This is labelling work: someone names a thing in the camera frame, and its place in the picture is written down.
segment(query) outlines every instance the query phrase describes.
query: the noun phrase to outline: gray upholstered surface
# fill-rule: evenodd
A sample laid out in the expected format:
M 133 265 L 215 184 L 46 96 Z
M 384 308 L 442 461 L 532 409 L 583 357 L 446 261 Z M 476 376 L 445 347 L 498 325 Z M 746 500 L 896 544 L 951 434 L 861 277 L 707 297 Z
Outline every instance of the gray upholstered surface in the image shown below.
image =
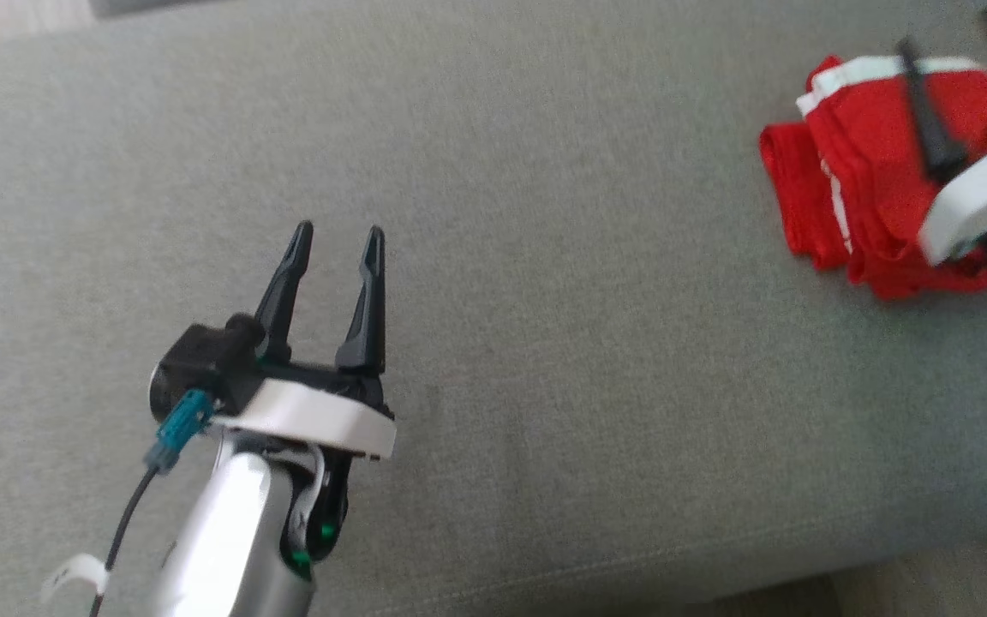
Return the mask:
M 317 614 L 591 614 L 987 532 L 987 296 L 884 306 L 785 249 L 757 157 L 826 52 L 966 3 L 223 3 L 0 47 L 0 614 L 83 614 L 192 320 L 318 225 L 298 356 L 388 234 L 397 456 L 359 464 Z M 137 514 L 146 614 L 202 487 Z

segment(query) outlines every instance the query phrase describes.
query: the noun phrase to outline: wooden floor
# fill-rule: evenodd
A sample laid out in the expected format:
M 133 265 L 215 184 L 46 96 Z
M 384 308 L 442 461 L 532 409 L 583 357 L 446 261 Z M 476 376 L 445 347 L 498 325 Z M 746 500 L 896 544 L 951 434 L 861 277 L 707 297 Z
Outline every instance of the wooden floor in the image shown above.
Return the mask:
M 90 27 L 89 0 L 0 0 L 0 39 Z M 987 540 L 691 607 L 692 617 L 987 617 Z

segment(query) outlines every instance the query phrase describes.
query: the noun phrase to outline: black cable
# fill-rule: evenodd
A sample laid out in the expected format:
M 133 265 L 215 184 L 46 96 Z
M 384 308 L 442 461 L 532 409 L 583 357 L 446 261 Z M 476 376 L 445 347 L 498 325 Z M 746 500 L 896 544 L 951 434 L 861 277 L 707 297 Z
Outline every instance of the black cable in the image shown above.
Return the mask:
M 129 500 L 129 504 L 124 507 L 124 514 L 121 515 L 121 523 L 117 525 L 117 533 L 113 535 L 112 546 L 109 546 L 109 557 L 105 558 L 106 572 L 113 571 L 113 565 L 117 563 L 117 554 L 121 552 L 121 542 L 124 542 L 124 532 L 129 530 L 129 520 L 132 520 L 132 514 L 136 512 L 136 507 L 140 504 L 140 498 L 144 496 L 144 491 L 150 485 L 150 481 L 154 480 L 154 477 L 157 475 L 157 466 L 149 466 L 147 473 L 144 474 L 144 479 L 140 480 L 140 485 L 136 487 L 136 492 L 132 493 L 132 499 Z M 90 617 L 98 617 L 98 611 L 101 610 L 101 601 L 104 599 L 105 595 L 103 594 L 94 595 L 93 605 L 90 605 Z

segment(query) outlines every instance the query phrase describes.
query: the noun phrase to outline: folded red cloth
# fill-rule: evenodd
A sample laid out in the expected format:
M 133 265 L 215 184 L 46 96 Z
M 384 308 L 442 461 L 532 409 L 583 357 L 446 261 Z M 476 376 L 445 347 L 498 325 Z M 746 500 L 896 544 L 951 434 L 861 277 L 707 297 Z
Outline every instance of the folded red cloth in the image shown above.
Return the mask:
M 925 60 L 928 88 L 971 160 L 987 153 L 987 73 L 962 58 Z M 805 123 L 760 136 L 787 243 L 818 269 L 847 265 L 882 298 L 923 289 L 987 286 L 980 255 L 928 266 L 916 241 L 939 187 L 924 175 L 900 64 L 892 57 L 828 58 L 799 99 Z

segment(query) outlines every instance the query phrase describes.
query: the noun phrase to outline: red fabric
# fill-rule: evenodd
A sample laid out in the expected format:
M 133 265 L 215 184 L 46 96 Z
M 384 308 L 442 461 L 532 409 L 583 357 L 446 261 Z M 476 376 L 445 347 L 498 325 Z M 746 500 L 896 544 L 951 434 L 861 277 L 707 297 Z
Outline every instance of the red fabric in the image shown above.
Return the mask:
M 838 63 L 837 58 L 826 59 L 811 79 Z M 987 74 L 933 74 L 928 88 L 952 135 L 967 144 L 971 160 L 986 155 Z M 819 157 L 812 155 L 808 141 L 796 137 L 800 128 L 803 125 L 769 126 L 760 141 L 794 253 L 814 256 L 819 269 L 846 262 L 847 277 L 854 284 L 867 284 L 886 300 L 923 289 L 986 288 L 987 269 L 979 255 L 931 268 L 917 244 L 916 235 L 939 187 L 925 178 L 900 78 L 843 87 L 820 102 L 804 125 Z M 825 177 L 816 158 L 823 159 L 840 181 L 851 254 L 835 223 L 827 180 L 816 181 L 817 175 Z M 812 188 L 815 184 L 822 192 Z

